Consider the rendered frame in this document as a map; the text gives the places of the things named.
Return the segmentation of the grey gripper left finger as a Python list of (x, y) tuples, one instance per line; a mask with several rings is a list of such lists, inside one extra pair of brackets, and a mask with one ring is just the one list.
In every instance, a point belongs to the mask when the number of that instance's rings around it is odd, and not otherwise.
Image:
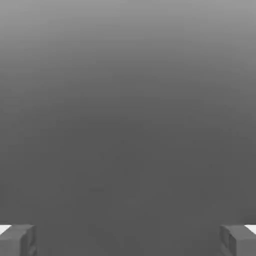
[(0, 256), (37, 256), (37, 227), (0, 224)]

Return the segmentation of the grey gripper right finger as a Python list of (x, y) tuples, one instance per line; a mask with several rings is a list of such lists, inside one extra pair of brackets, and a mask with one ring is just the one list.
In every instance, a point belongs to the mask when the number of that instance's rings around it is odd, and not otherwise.
[(219, 256), (256, 256), (256, 224), (221, 225)]

